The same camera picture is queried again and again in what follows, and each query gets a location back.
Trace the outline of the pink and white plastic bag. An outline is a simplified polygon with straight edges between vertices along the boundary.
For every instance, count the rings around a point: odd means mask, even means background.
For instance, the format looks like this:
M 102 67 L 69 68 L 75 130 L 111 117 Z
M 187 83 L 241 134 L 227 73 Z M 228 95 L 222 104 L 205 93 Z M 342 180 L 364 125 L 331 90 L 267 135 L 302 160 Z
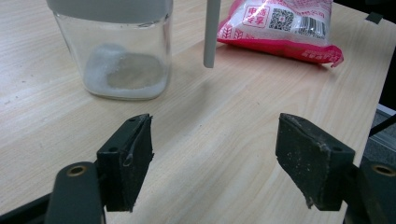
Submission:
M 235 0 L 217 40 L 335 67 L 344 57 L 330 42 L 331 15 L 332 0 Z

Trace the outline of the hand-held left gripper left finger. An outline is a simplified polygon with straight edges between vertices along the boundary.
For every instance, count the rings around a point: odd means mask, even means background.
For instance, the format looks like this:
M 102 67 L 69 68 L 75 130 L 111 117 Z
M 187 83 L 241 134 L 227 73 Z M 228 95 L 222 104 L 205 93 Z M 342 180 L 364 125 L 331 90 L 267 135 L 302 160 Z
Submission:
M 154 153 L 150 114 L 127 119 L 97 151 L 108 212 L 132 212 Z

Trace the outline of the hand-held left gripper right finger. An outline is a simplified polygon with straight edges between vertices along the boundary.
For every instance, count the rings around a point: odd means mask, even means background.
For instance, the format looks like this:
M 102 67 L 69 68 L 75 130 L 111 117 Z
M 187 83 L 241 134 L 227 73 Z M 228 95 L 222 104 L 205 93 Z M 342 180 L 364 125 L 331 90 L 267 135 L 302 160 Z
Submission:
M 353 149 L 311 121 L 287 113 L 279 116 L 276 158 L 309 207 L 341 208 L 343 175 L 354 157 Z

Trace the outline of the black tape strip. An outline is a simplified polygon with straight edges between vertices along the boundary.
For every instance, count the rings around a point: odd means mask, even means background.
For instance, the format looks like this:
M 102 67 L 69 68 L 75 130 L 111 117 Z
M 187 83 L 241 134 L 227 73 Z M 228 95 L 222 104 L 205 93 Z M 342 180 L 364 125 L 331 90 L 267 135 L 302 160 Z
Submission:
M 375 24 L 379 24 L 383 19 L 383 15 L 376 12 L 371 12 L 368 14 L 368 16 L 365 19 Z

